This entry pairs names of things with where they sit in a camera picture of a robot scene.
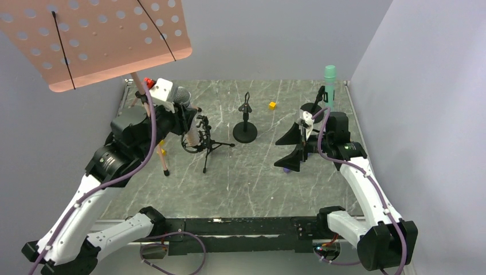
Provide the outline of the glitter silver toy microphone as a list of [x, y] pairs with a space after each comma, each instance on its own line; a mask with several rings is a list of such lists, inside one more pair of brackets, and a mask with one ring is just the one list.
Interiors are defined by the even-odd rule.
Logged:
[[178, 126], [176, 134], [186, 140], [188, 147], [195, 147], [199, 144], [199, 134], [196, 126], [193, 126], [195, 117], [202, 110], [191, 104], [191, 93], [182, 86], [177, 86], [173, 99], [177, 110]]

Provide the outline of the black shock mount tripod stand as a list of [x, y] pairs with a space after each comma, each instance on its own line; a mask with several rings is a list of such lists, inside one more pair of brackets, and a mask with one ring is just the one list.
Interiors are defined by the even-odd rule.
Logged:
[[197, 154], [205, 151], [205, 164], [203, 167], [203, 173], [207, 171], [207, 158], [210, 153], [218, 149], [220, 146], [235, 147], [234, 143], [223, 143], [217, 142], [211, 138], [211, 125], [209, 124], [209, 119], [204, 115], [197, 115], [193, 119], [191, 128], [186, 134], [181, 136], [181, 146], [182, 148], [190, 153]]

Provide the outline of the black round-base clip mic stand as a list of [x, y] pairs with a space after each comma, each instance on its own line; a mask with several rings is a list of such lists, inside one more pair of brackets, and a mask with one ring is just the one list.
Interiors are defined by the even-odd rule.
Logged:
[[238, 108], [242, 112], [243, 121], [237, 123], [233, 128], [233, 137], [240, 143], [253, 142], [258, 134], [256, 126], [249, 122], [249, 114], [252, 112], [252, 108], [249, 105], [250, 94], [246, 92], [244, 103]]

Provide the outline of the teal toy microphone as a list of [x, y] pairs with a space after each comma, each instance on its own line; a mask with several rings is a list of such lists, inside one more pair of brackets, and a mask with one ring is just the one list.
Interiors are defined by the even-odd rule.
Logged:
[[327, 65], [324, 68], [324, 87], [325, 87], [324, 102], [326, 107], [329, 107], [330, 110], [334, 108], [335, 81], [336, 81], [336, 67], [335, 65]]

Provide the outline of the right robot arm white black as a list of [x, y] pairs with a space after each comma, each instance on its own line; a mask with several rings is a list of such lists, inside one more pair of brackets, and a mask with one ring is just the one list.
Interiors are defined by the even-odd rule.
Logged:
[[320, 113], [325, 115], [323, 124], [315, 130], [314, 115], [300, 111], [290, 130], [275, 143], [295, 148], [274, 165], [299, 172], [310, 154], [332, 162], [351, 187], [364, 221], [352, 217], [342, 206], [324, 207], [316, 216], [317, 231], [344, 238], [356, 248], [359, 263], [366, 270], [385, 274], [386, 269], [396, 268], [396, 274], [402, 274], [413, 255], [418, 237], [416, 224], [404, 220], [384, 194], [365, 149], [351, 141], [347, 115], [326, 109]]

